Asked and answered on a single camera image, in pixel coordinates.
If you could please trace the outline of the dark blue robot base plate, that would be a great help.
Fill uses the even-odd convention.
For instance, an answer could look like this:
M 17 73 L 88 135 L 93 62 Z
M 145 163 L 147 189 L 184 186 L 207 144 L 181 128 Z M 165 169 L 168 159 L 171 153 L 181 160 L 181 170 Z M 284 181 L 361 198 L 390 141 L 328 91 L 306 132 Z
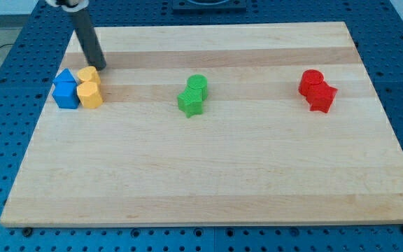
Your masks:
M 171 0 L 173 11 L 245 11 L 246 0 Z

